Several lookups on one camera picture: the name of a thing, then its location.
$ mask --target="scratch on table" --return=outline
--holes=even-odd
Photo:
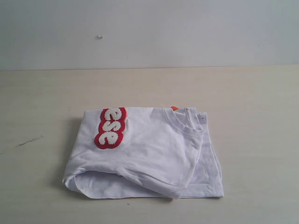
[[[26,141],[26,142],[24,142],[24,143],[21,143],[21,144],[17,145],[16,147],[19,147],[19,146],[25,145],[25,144],[27,144],[28,142],[32,142],[32,141],[39,140],[39,139],[41,139],[41,138],[43,138],[43,136],[42,136],[42,135],[41,135],[40,137],[38,137],[38,138],[31,139],[31,140],[28,140],[28,141]]]

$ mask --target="table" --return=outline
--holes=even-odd
[[[92,200],[61,183],[84,110],[208,112],[224,198]],[[299,222],[299,65],[0,72],[2,224]]]

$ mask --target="red and white patch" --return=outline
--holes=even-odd
[[[123,139],[127,111],[124,107],[104,109],[101,113],[99,133],[94,143],[100,149],[118,147]]]

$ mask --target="wall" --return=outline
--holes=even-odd
[[[0,70],[299,63],[298,8],[297,0],[2,0]]]

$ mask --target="white t-shirt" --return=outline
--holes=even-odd
[[[195,108],[86,111],[64,183],[90,198],[223,196],[219,162],[204,121],[206,114],[200,117]],[[197,183],[205,175],[193,173],[202,170],[203,137],[206,157],[214,164],[215,178],[209,175],[209,181],[217,179],[212,188]]]

